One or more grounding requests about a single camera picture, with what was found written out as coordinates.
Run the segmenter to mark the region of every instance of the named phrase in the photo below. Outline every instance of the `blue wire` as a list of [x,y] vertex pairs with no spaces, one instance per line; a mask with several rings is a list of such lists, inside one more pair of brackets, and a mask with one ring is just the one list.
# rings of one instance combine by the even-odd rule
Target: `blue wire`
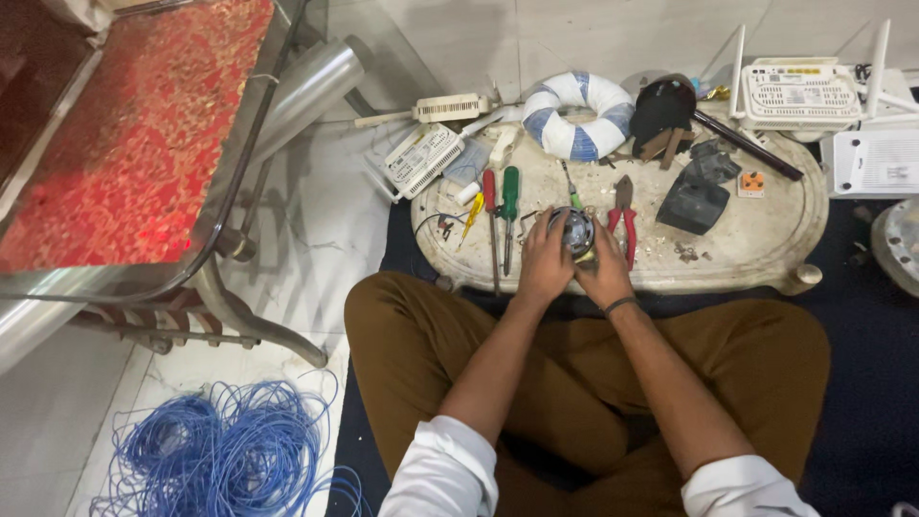
[[115,428],[108,494],[93,499],[90,514],[292,517],[330,490],[354,503],[352,515],[366,508],[372,517],[357,472],[317,475],[338,395],[335,375],[320,372],[335,381],[331,401],[287,381],[216,383],[207,397],[177,396]]

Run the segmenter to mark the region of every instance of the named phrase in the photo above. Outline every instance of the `pliers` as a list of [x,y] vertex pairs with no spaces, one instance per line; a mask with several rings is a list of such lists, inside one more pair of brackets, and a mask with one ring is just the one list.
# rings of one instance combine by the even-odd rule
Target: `pliers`
[[574,208],[583,209],[584,206],[581,204],[581,198],[577,196],[577,189],[572,183],[572,177],[568,176],[568,164],[566,164],[564,160],[562,160],[562,168],[565,170],[565,179],[568,180],[568,195],[571,196],[572,206]]
[[626,234],[629,237],[626,250],[626,260],[629,262],[629,271],[635,265],[635,211],[631,207],[632,182],[629,175],[625,175],[616,184],[616,208],[609,211],[607,228],[612,233],[619,224],[619,217],[626,222]]

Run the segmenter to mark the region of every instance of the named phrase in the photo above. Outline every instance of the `hand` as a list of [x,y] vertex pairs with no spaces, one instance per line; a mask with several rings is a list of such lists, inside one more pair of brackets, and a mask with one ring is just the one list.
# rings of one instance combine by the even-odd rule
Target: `hand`
[[613,302],[634,296],[629,280],[629,263],[626,262],[619,242],[609,230],[594,216],[594,253],[596,253],[596,270],[578,267],[574,278],[581,284],[587,296],[600,309],[606,309]]
[[[564,221],[568,210],[562,212]],[[559,221],[551,233],[548,231],[552,207],[547,208],[529,231],[523,245],[520,283],[516,298],[545,309],[562,294],[574,276],[574,260],[567,246],[562,246],[565,225]]]

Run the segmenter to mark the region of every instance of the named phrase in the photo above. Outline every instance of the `yellow screwdriver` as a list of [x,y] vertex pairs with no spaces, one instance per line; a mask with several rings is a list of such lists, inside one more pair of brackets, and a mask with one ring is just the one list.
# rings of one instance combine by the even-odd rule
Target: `yellow screwdriver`
[[459,240],[459,246],[457,246],[457,251],[460,250],[462,246],[462,241],[466,240],[466,234],[469,233],[469,229],[472,228],[472,223],[475,222],[475,216],[482,211],[482,205],[485,204],[485,197],[482,196],[482,193],[479,192],[475,195],[475,201],[472,202],[472,210],[469,211],[469,217],[466,218],[466,227],[462,229],[462,238]]

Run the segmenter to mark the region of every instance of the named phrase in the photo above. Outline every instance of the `white shirt sleeve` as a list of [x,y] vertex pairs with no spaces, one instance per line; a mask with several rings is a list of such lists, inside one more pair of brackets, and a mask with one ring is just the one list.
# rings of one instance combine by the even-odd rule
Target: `white shirt sleeve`
[[421,422],[378,517],[492,517],[498,503],[494,448],[452,417]]
[[689,517],[820,517],[795,486],[761,456],[702,466],[683,486]]

